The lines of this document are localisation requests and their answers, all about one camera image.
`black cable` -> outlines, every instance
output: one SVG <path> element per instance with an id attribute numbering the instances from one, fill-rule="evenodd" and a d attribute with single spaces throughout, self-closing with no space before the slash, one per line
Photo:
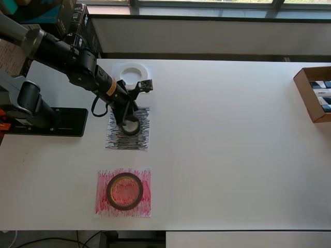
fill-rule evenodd
<path id="1" fill-rule="evenodd" d="M 26 246 L 28 244 L 33 244 L 33 243 L 41 242 L 41 241 L 44 241 L 44 240 L 64 240 L 64 241 L 79 243 L 79 244 L 82 244 L 83 247 L 85 246 L 87 248 L 90 248 L 89 246 L 86 245 L 87 242 L 85 244 L 83 244 L 80 241 L 76 241 L 76 240 L 72 240 L 72 239 L 64 239 L 64 238 L 44 238 L 44 239 L 37 239 L 37 240 L 34 240 L 34 241 L 30 241 L 30 242 L 21 244 L 21 245 L 17 246 L 16 248 L 21 248 L 21 247 L 24 247 L 24 246 Z"/>
<path id="2" fill-rule="evenodd" d="M 58 40 L 58 41 L 56 41 L 56 42 L 63 41 L 63 39 L 66 38 L 66 37 L 67 37 L 68 35 L 70 35 L 70 34 L 76 35 L 76 36 L 78 36 L 79 38 L 81 38 L 81 39 L 84 41 L 85 46 L 86 46 L 87 48 L 89 48 L 89 46 L 88 46 L 86 40 L 83 38 L 83 36 L 81 36 L 80 34 L 77 34 L 77 33 L 66 33 L 66 34 L 62 35 L 62 37 L 60 38 L 60 40 Z"/>
<path id="3" fill-rule="evenodd" d="M 77 236 L 77 245 L 78 245 L 78 248 L 81 248 L 81 246 L 79 245 L 79 238 L 78 238 L 78 231 L 76 230 L 76 236 Z"/>
<path id="4" fill-rule="evenodd" d="M 91 112 L 92 112 L 92 114 L 95 116 L 95 117 L 102 117 L 102 116 L 105 116 L 107 113 L 108 113 L 108 103 L 106 103 L 106 112 L 104 112 L 103 114 L 101 114 L 101 115 L 97 115 L 97 114 L 95 114 L 94 113 L 94 108 L 95 108 L 95 105 L 97 104 L 97 101 L 99 100 L 99 97 L 98 96 L 96 96 L 95 97 L 95 99 L 94 99 L 94 101 L 93 101 L 93 103 L 92 103 L 92 107 L 91 107 Z"/>
<path id="5" fill-rule="evenodd" d="M 99 233 L 101 233 L 102 231 L 97 232 L 96 234 L 93 234 L 83 245 L 82 248 L 84 248 L 85 246 L 88 248 L 88 246 L 86 245 L 92 238 L 94 238 L 95 236 L 97 236 Z"/>

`windowsill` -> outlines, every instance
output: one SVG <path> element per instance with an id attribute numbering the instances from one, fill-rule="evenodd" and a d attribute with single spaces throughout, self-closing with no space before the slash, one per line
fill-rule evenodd
<path id="1" fill-rule="evenodd" d="M 331 11 L 89 5 L 92 18 L 331 23 Z"/>

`red scribbled paper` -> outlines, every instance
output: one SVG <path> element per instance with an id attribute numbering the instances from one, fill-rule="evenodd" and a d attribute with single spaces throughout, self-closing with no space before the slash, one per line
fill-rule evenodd
<path id="1" fill-rule="evenodd" d="M 106 197 L 106 189 L 110 180 L 124 172 L 135 174 L 141 180 L 143 184 L 143 197 L 140 203 L 133 209 L 127 211 L 121 211 L 113 208 Z M 95 214 L 97 216 L 137 216 L 137 217 L 149 217 L 151 215 L 151 169 L 115 169 L 115 170 L 99 170 L 98 173 L 98 185 L 97 185 L 97 197 L 95 202 Z"/>

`window frame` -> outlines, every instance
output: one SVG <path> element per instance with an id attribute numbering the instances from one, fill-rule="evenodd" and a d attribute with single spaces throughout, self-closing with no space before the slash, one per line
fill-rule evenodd
<path id="1" fill-rule="evenodd" d="M 78 0 L 80 3 L 85 3 L 94 6 L 125 6 L 130 8 L 186 8 L 186 9 L 240 9 L 240 10 L 268 10 L 273 11 L 275 16 L 278 11 L 330 11 L 331 4 L 291 4 L 285 3 L 285 0 L 273 0 L 272 3 L 205 3 L 205 2 L 186 2 L 186 1 L 144 1 L 144 0 L 127 0 L 127 1 L 99 1 L 99 0 Z"/>

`black mounting plate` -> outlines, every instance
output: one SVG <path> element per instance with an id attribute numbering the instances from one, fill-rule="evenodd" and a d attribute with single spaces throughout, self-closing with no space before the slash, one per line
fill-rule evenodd
<path id="1" fill-rule="evenodd" d="M 50 129 L 40 129 L 21 124 L 15 119 L 8 118 L 6 123 L 11 127 L 5 134 L 42 135 L 42 136 L 67 136 L 82 137 L 85 130 L 88 110 L 83 108 L 53 107 L 59 115 L 59 121 Z"/>

